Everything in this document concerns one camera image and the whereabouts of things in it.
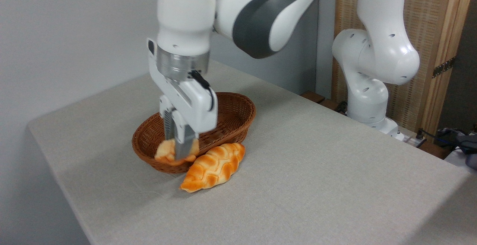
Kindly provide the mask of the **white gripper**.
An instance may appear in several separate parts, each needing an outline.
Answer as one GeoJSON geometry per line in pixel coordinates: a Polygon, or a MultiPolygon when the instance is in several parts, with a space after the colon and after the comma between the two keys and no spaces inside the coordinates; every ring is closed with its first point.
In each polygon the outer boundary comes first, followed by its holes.
{"type": "Polygon", "coordinates": [[[148,39],[148,50],[150,76],[163,94],[159,99],[159,112],[165,139],[175,140],[175,160],[182,160],[190,155],[196,133],[216,128],[217,95],[193,78],[179,81],[166,77],[157,68],[160,48],[152,39],[148,39]]]}

